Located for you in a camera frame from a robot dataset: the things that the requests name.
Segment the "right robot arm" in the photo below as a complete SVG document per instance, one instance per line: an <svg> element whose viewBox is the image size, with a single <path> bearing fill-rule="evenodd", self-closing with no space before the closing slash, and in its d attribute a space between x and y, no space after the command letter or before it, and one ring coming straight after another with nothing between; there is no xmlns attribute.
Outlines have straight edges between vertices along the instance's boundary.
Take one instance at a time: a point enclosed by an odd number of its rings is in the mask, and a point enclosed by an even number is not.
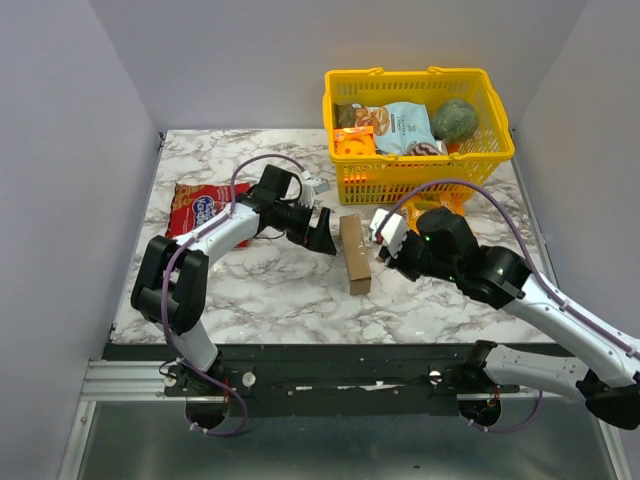
<svg viewBox="0 0 640 480"><path fill-rule="evenodd" d="M478 341L448 381L468 392L513 385L581 401L620 429L639 426L639 341L574 302L505 247L478 244L466 220L441 207L423 214L419 230L399 214L375 212L371 238L385 265L411 281L433 277L502 310L568 351L558 357Z"/></svg>

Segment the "brown cardboard express box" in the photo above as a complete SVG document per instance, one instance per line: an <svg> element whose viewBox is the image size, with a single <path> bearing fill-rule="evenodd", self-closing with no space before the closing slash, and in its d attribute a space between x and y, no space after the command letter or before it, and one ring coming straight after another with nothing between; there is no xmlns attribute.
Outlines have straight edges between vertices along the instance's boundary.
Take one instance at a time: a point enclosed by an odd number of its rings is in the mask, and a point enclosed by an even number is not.
<svg viewBox="0 0 640 480"><path fill-rule="evenodd" d="M371 270L360 216L358 214L341 216L339 229L347 270L349 294L351 296L366 295L371 289Z"/></svg>

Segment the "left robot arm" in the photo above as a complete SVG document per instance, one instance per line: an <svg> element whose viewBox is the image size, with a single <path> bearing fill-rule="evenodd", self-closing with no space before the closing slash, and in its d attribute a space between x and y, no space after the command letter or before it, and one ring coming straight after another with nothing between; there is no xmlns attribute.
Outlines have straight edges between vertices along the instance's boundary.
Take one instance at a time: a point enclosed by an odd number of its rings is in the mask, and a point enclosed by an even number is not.
<svg viewBox="0 0 640 480"><path fill-rule="evenodd" d="M256 185L235 193L212 219L174 239L154 237L147 245L131 295L131 306L159 325L165 339L190 364L187 382L201 395L214 393L222 380L215 365L219 350L201 321L209 268L244 241L266 228L312 252L334 256L331 210L320 210L310 224L315 197L328 182L309 171L300 173L267 165Z"/></svg>

